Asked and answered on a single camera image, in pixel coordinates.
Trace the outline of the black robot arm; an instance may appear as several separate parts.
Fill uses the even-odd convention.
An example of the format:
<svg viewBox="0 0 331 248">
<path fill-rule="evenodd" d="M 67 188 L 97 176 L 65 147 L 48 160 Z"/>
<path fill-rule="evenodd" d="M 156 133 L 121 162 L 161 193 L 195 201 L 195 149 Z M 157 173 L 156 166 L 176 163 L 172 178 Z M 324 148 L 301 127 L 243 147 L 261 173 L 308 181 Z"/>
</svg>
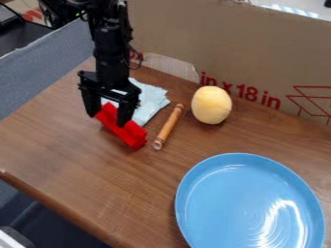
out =
<svg viewBox="0 0 331 248">
<path fill-rule="evenodd" d="M 101 98 L 119 104 L 116 125 L 123 127 L 132 119 L 140 105 L 141 89 L 129 81 L 129 51 L 132 27 L 125 0 L 85 0 L 83 10 L 88 15 L 96 70 L 80 71 L 79 89 L 88 115 L 101 110 Z"/>
</svg>

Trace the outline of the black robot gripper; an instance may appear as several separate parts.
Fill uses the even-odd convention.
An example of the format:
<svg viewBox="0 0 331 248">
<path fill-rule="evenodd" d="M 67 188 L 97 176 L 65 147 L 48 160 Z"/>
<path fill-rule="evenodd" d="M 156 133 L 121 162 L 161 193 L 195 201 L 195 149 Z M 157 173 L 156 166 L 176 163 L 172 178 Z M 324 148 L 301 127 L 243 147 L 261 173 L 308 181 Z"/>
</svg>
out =
<svg viewBox="0 0 331 248">
<path fill-rule="evenodd" d="M 116 125 L 123 127 L 132 119 L 140 106 L 141 89 L 128 80 L 129 77 L 129 49 L 105 50 L 96 48 L 96 70 L 80 71 L 79 89 L 87 114 L 93 117 L 101 110 L 101 98 L 119 104 Z"/>
</svg>

